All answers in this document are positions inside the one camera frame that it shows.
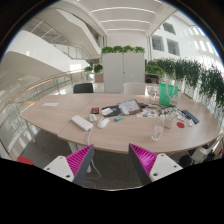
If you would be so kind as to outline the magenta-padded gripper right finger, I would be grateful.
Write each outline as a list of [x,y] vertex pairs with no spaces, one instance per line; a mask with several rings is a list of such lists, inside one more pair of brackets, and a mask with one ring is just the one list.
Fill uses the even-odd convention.
[[129,155],[143,186],[182,169],[166,154],[156,155],[134,144],[129,144]]

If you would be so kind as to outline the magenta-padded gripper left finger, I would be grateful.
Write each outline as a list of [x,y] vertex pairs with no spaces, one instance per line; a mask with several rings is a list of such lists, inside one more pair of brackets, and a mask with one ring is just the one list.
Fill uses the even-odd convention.
[[94,146],[88,145],[67,157],[58,156],[44,170],[81,186],[93,156]]

